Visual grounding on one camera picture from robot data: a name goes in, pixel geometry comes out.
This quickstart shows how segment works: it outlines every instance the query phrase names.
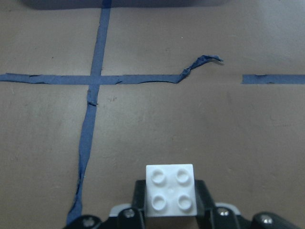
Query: metal screw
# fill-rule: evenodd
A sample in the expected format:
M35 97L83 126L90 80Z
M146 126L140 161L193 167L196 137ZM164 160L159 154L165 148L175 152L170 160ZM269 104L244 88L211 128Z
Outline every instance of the metal screw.
M124 213L124 216L126 218L134 217L134 211L131 208L130 209L126 209L123 213Z
M221 215L221 216L229 215L229 210L226 208L218 208L217 211L218 211L219 215Z
M272 224L273 223L272 218L268 215L261 215L261 221L265 224Z
M92 219L92 217L89 217L87 219L84 219L82 221L82 224L84 225L84 227L88 228L88 227L93 227L95 224L94 219Z

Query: lego stud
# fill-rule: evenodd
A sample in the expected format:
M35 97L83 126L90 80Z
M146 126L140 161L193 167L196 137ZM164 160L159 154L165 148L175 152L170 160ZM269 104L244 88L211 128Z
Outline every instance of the lego stud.
M162 185L165 182L165 174L161 169L155 169L151 178L155 185Z
M152 207L156 211L164 210L166 207L166 200L165 200L164 196L157 195L157 196L153 197L152 198Z
M192 199L189 195L183 194L178 198L178 207L182 211L189 211L192 207Z
M188 181L190 180L190 175L184 168L180 168L177 171L176 179L177 179L178 183L180 183L182 185L186 185L188 183Z

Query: lego brick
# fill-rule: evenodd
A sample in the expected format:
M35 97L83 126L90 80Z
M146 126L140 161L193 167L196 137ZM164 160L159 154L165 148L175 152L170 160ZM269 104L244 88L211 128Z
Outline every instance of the lego brick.
M193 165L147 165L148 217L195 216Z

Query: torn tape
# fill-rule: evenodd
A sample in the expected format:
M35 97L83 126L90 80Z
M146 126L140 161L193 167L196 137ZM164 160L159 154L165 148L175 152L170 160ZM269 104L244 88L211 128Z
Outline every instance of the torn tape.
M305 84L305 75L243 75L242 84Z
M104 0L103 4L111 4L111 0ZM94 132L94 124L96 117L96 106L97 106L97 98L99 94L100 85L94 83L96 79L101 78L102 73L102 65L104 60L105 46L106 46L106 38L107 38L107 30L110 18L110 9L102 9L100 16L100 25L97 31L97 38L94 47L93 60L91 65L91 73L89 78L91 79L87 84L89 85L88 93L87 93L87 111L86 116L82 124L81 129L81 138L79 143L79 177L77 182L77 190L74 197L74 202L71 210L67 216L67 224L70 224L75 219L81 216L82 212L82 185L84 181L84 176L86 172L86 167L90 158L93 132ZM64 80L61 78L53 78L53 80L61 82ZM81 76L77 79L86 79L87 76Z
M203 55L199 57L190 67L184 69L180 75L104 75L100 77L96 75L24 75L7 73L0 75L0 81L67 85L116 85L151 82L179 83L190 74L192 69L212 60L222 61L218 56Z

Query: brown floor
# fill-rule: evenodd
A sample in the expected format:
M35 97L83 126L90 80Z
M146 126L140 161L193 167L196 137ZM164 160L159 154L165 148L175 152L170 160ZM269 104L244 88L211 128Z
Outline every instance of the brown floor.
M216 201L249 219L267 210L305 227L305 86L240 84L244 73L305 74L305 2L216 2L112 9L104 74L180 73L202 54L224 64L177 85L101 87L84 213L106 219L130 202L146 164L192 163ZM5 0L0 73L90 74L99 15ZM0 83L0 228L64 226L87 89Z

